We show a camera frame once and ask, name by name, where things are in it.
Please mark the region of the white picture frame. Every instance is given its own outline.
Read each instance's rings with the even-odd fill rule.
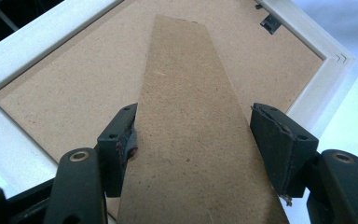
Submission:
[[[307,45],[323,64],[287,111],[320,137],[348,91],[355,58],[289,0],[255,0]],[[0,42],[0,90],[119,0],[65,0]],[[0,108],[0,175],[18,191],[55,176],[57,163]]]

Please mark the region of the brown cardboard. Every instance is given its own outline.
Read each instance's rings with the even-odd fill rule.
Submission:
[[[287,223],[205,26],[157,16],[118,223]]]
[[[247,119],[253,102],[286,111],[322,63],[284,27],[261,27],[254,1],[126,0],[0,90],[0,106],[56,161],[93,147],[138,102],[156,14],[207,27]]]

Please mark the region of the white surface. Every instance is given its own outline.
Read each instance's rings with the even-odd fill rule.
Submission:
[[[358,60],[358,1],[294,2],[350,50]],[[358,156],[358,77],[320,137],[318,151],[330,148],[341,149]],[[308,193],[305,199],[294,199],[293,207],[285,207],[291,223],[310,223],[306,215],[307,198]]]

